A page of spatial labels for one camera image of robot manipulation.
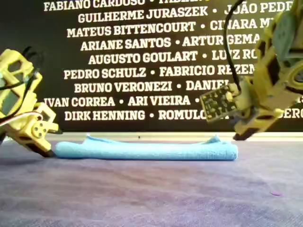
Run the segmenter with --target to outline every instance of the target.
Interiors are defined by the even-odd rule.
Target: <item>white ledge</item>
[[[86,135],[96,138],[121,141],[205,141],[218,135],[224,141],[233,141],[234,132],[66,132],[48,134],[49,141],[83,141]],[[263,132],[247,141],[302,141],[303,132]]]

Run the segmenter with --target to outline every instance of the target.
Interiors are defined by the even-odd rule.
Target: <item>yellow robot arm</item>
[[[264,30],[256,45],[258,59],[253,76],[239,78],[232,70],[235,83],[200,96],[208,122],[226,116],[234,120],[235,140],[266,131],[303,96],[302,6],[301,0],[294,0],[290,11],[277,14]],[[228,48],[226,51],[233,69]]]
[[[9,136],[30,151],[54,157],[45,136],[61,130],[53,123],[55,112],[37,103],[34,90],[42,75],[28,61],[36,53],[28,51],[20,54],[7,49],[0,55],[0,140]]]

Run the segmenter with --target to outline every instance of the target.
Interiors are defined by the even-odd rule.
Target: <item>circuit board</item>
[[[200,96],[208,122],[226,117],[238,110],[236,103],[228,100],[228,94],[231,94],[231,89],[226,85],[218,90],[210,91]]]

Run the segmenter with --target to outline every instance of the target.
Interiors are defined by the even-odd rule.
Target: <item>purple fabric surface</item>
[[[157,162],[43,159],[6,142],[0,227],[303,226],[303,143],[237,145],[234,162]]]

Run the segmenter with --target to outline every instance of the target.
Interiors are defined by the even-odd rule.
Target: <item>blue cloth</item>
[[[87,136],[82,144],[59,142],[55,147],[58,158],[136,159],[136,160],[235,160],[238,148],[218,136],[207,142],[130,143]]]

